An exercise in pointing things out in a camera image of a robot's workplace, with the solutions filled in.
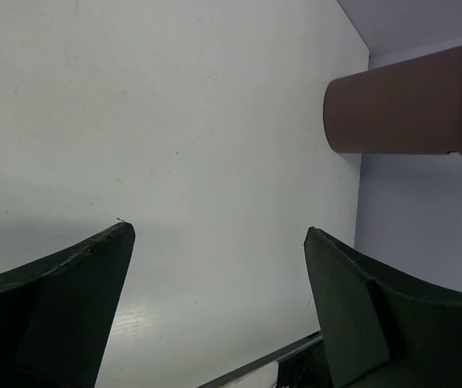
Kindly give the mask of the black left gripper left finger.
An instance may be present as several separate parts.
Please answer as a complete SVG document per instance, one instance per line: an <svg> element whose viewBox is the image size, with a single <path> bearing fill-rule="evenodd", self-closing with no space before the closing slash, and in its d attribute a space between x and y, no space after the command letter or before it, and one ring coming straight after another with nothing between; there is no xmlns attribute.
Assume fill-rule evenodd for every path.
<svg viewBox="0 0 462 388"><path fill-rule="evenodd" d="M93 387L135 242L119 222L0 273L0 387Z"/></svg>

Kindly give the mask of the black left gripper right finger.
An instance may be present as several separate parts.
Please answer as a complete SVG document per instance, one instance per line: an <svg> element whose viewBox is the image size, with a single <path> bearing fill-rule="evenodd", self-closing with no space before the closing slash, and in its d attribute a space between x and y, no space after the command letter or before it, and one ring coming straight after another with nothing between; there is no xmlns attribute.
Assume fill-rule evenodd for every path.
<svg viewBox="0 0 462 388"><path fill-rule="evenodd" d="M316 228L304 254L335 387L462 387L462 292Z"/></svg>

